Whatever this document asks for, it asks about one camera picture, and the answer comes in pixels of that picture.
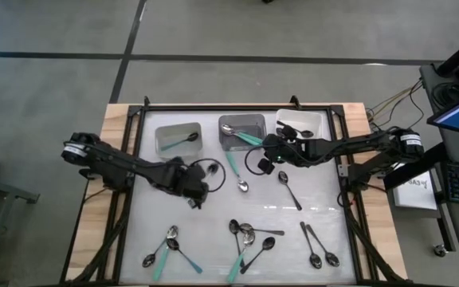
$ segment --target black clamp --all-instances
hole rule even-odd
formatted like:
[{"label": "black clamp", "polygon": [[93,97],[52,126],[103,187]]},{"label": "black clamp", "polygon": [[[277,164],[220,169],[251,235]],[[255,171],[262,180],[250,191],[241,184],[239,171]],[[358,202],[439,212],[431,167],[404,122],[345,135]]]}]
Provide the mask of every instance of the black clamp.
[{"label": "black clamp", "polygon": [[300,104],[299,99],[296,96],[292,96],[292,98],[290,99],[290,104],[294,104],[297,110],[302,110],[302,105]]}]

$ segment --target silver spoon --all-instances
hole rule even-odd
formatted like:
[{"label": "silver spoon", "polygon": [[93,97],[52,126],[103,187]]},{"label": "silver spoon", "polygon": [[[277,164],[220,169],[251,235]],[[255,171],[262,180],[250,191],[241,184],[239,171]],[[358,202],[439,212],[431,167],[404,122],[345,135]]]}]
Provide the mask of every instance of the silver spoon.
[{"label": "silver spoon", "polygon": [[327,252],[327,250],[325,249],[324,245],[322,244],[322,242],[318,239],[318,237],[316,236],[315,234],[315,231],[312,230],[311,226],[308,224],[306,226],[306,228],[308,229],[309,233],[318,241],[318,243],[320,244],[320,246],[322,246],[322,249],[324,250],[325,252],[325,260],[327,260],[327,263],[329,265],[332,265],[334,267],[338,267],[339,266],[339,259],[338,257],[331,253],[331,252]]},{"label": "silver spoon", "polygon": [[164,245],[164,243],[166,243],[166,239],[175,239],[178,236],[178,234],[179,234],[179,229],[178,229],[177,226],[170,227],[169,230],[167,231],[166,237],[160,243],[159,247],[157,247],[155,252],[152,253],[152,254],[148,254],[144,258],[144,260],[143,260],[143,268],[150,267],[150,265],[152,265],[155,262],[155,255],[157,254],[157,251],[159,251],[160,247],[162,247]]},{"label": "silver spoon", "polygon": [[228,162],[229,162],[229,165],[231,166],[231,169],[233,170],[233,172],[235,173],[235,175],[237,176],[237,186],[238,186],[238,189],[241,191],[241,192],[247,192],[249,191],[249,184],[243,180],[241,177],[240,177],[240,173],[238,172],[238,167],[237,167],[237,163],[235,163],[235,158],[233,157],[233,155],[231,154],[231,151],[227,151],[226,152],[226,158],[228,159]]},{"label": "silver spoon", "polygon": [[286,172],[279,171],[278,177],[279,177],[279,181],[281,183],[283,183],[288,188],[288,190],[290,191],[290,194],[292,195],[293,202],[295,203],[296,209],[297,210],[302,210],[302,206],[300,206],[300,203],[296,200],[295,195],[293,195],[292,190],[288,186],[288,175],[286,175]]},{"label": "silver spoon", "polygon": [[308,244],[309,244],[309,249],[311,250],[311,255],[309,256],[309,262],[316,269],[322,268],[322,260],[320,259],[320,256],[318,256],[318,254],[316,254],[312,250],[311,242],[309,241],[308,232],[306,231],[306,225],[304,222],[300,222],[300,228],[302,228],[302,232],[304,232],[304,236],[306,237],[306,240],[308,241]]},{"label": "silver spoon", "polygon": [[261,139],[255,137],[255,136],[247,135],[245,133],[241,134],[241,132],[243,133],[243,131],[237,131],[232,126],[230,126],[228,124],[221,125],[221,131],[222,131],[223,134],[225,134],[227,136],[236,136],[240,140],[243,140],[246,143],[251,144],[253,146],[261,145],[261,141],[262,141]]},{"label": "silver spoon", "polygon": [[284,235],[284,231],[283,230],[257,230],[257,229],[254,229],[250,224],[248,223],[242,223],[240,225],[240,230],[242,230],[242,232],[244,234],[246,233],[249,233],[249,232],[253,232],[254,231],[261,231],[261,232],[266,232],[266,233],[270,233],[270,234],[275,234],[275,235],[280,235],[280,236],[283,236]]},{"label": "silver spoon", "polygon": [[[168,231],[167,231],[167,239],[175,239],[179,235],[179,229],[177,226],[172,226]],[[157,266],[157,269],[153,273],[153,281],[158,281],[160,278],[160,275],[163,273],[164,266],[166,265],[166,259],[167,255],[169,254],[169,246],[166,246],[166,249],[163,251],[162,256],[160,257],[159,260],[159,266]]]},{"label": "silver spoon", "polygon": [[237,273],[238,273],[238,267],[240,265],[240,261],[242,261],[242,258],[244,258],[244,253],[245,253],[245,250],[247,249],[247,246],[251,246],[253,244],[254,238],[255,238],[255,235],[254,235],[254,232],[252,231],[244,234],[244,249],[242,250],[242,253],[240,254],[240,256],[238,256],[238,259],[235,261],[235,264],[233,264],[233,267],[231,268],[231,271],[229,272],[229,275],[226,278],[226,280],[229,283],[233,283],[233,281],[235,281],[235,277],[237,276]]}]

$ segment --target gray tray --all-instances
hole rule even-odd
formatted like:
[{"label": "gray tray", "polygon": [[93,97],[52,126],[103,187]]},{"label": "gray tray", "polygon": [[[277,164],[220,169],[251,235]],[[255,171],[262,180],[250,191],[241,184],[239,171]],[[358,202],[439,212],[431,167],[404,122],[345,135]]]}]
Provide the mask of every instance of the gray tray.
[{"label": "gray tray", "polygon": [[[261,114],[224,115],[219,118],[219,127],[228,124],[250,136],[264,139],[267,134],[265,117]],[[236,136],[227,136],[219,129],[219,142],[224,151],[248,151],[253,147]]]}]

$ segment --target teal-handled spoon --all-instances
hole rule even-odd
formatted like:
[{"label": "teal-handled spoon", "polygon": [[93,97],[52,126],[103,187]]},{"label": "teal-handled spoon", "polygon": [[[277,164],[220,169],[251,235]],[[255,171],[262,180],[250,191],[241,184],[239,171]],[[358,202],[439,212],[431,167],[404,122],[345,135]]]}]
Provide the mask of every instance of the teal-handled spoon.
[{"label": "teal-handled spoon", "polygon": [[167,255],[169,254],[169,246],[166,246],[166,249],[163,251],[162,256],[159,260],[159,266],[153,273],[153,281],[158,281],[160,279],[160,275],[163,273],[164,266],[166,265]]},{"label": "teal-handled spoon", "polygon": [[254,136],[247,135],[243,132],[235,131],[235,129],[228,124],[221,125],[221,131],[223,134],[227,136],[236,136],[239,139],[253,146],[259,146],[262,143],[261,139],[255,138]]},{"label": "teal-handled spoon", "polygon": [[231,268],[231,271],[229,272],[229,275],[226,278],[228,283],[233,283],[235,281],[235,277],[238,273],[238,267],[240,267],[240,262],[244,258],[245,250],[247,249],[247,246],[251,246],[253,244],[254,238],[254,232],[252,231],[244,234],[244,249],[242,250],[242,253],[238,256],[238,259],[235,261],[235,264],[233,264],[233,267]]},{"label": "teal-handled spoon", "polygon": [[[172,226],[167,231],[167,239],[175,239],[179,235],[179,229],[177,226]],[[163,273],[164,266],[166,265],[167,255],[169,254],[169,246],[166,246],[166,249],[163,251],[163,254],[159,260],[159,266],[153,273],[153,281],[158,281],[160,279],[160,275]]]},{"label": "teal-handled spoon", "polygon": [[181,144],[181,143],[185,143],[187,141],[190,141],[190,142],[193,142],[195,140],[197,140],[199,137],[199,134],[197,132],[193,132],[191,133],[186,139],[184,140],[180,140],[179,142],[176,142],[176,143],[170,143],[170,144],[167,144],[165,146],[162,146],[160,148],[161,151],[166,151],[172,147],[176,147],[177,145]]},{"label": "teal-handled spoon", "polygon": [[174,239],[167,239],[167,246],[171,248],[171,250],[177,250],[187,261],[190,263],[190,265],[196,270],[197,273],[201,274],[203,273],[203,269],[199,267],[194,261],[190,260],[181,250],[180,250],[180,244]]},{"label": "teal-handled spoon", "polygon": [[242,192],[249,191],[249,184],[245,180],[241,179],[240,173],[238,172],[237,163],[235,162],[235,158],[231,154],[231,151],[227,151],[226,152],[226,158],[228,159],[228,162],[229,162],[229,165],[231,166],[231,169],[233,170],[233,172],[237,176],[238,189],[240,191],[242,191]]}]

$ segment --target black cable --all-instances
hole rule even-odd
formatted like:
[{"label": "black cable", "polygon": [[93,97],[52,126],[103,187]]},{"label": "black cable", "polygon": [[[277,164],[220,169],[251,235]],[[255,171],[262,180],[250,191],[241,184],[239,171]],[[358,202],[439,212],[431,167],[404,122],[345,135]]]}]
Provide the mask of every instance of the black cable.
[{"label": "black cable", "polygon": [[108,188],[104,188],[102,189],[101,191],[97,191],[96,193],[92,194],[92,195],[89,195],[86,199],[83,200],[83,203],[86,203],[88,201],[88,199],[94,197],[94,196],[97,196],[99,194],[101,194],[102,192],[106,191]]},{"label": "black cable", "polygon": [[194,161],[193,163],[191,163],[190,167],[193,167],[196,163],[199,163],[199,162],[202,162],[202,161],[207,161],[207,160],[211,160],[211,161],[215,162],[216,164],[218,164],[222,168],[222,183],[221,183],[221,185],[218,188],[216,188],[216,189],[214,189],[212,191],[208,191],[208,192],[215,192],[215,191],[220,190],[222,185],[226,181],[226,169],[224,168],[222,163],[220,161],[216,160],[216,159],[198,159],[198,160]]},{"label": "black cable", "polygon": [[245,158],[244,158],[244,165],[245,165],[245,168],[247,168],[247,170],[252,173],[253,175],[264,175],[265,174],[265,171],[263,171],[262,173],[257,173],[255,171],[253,171],[249,165],[247,164],[247,158],[249,157],[249,154],[251,153],[251,151],[256,151],[257,149],[259,148],[263,148],[263,147],[279,147],[279,145],[275,145],[275,146],[256,146],[256,147],[252,147],[250,150],[247,151],[247,153],[245,154]]},{"label": "black cable", "polygon": [[433,87],[430,97],[439,109],[447,108],[459,100],[459,84],[440,83]]},{"label": "black cable", "polygon": [[[412,99],[412,94],[414,92],[417,92],[421,87],[416,87],[416,85],[414,85],[411,89],[410,89],[410,92],[408,94],[408,96],[410,97],[410,99]],[[394,110],[396,109],[396,107],[398,107],[398,105],[400,103],[402,103],[408,96],[405,96],[404,98],[402,98],[401,100],[397,101],[396,104],[394,104],[394,106],[392,107],[392,109],[390,110],[390,113],[389,113],[389,120],[387,120],[386,122],[384,123],[381,123],[378,125],[378,127],[382,127],[384,124],[387,124],[389,123],[391,120],[392,120],[392,114],[394,113]]]},{"label": "black cable", "polygon": [[367,187],[371,187],[371,188],[374,188],[374,189],[378,189],[379,191],[387,192],[385,189],[383,189],[383,188],[381,188],[381,187],[377,187],[377,186],[372,185],[372,184],[369,184],[369,183],[362,182],[362,184],[364,184],[364,185],[367,186]]},{"label": "black cable", "polygon": [[414,104],[415,108],[417,108],[419,110],[419,112],[421,112],[421,117],[419,117],[419,120],[416,120],[415,123],[411,124],[408,127],[408,128],[412,128],[414,125],[416,125],[418,122],[420,122],[422,120],[422,118],[424,118],[424,112],[422,111],[421,108],[419,108],[419,106],[417,104],[415,104],[414,99],[412,98],[412,93],[410,93],[409,97],[410,97],[410,101],[412,102],[412,104]]}]

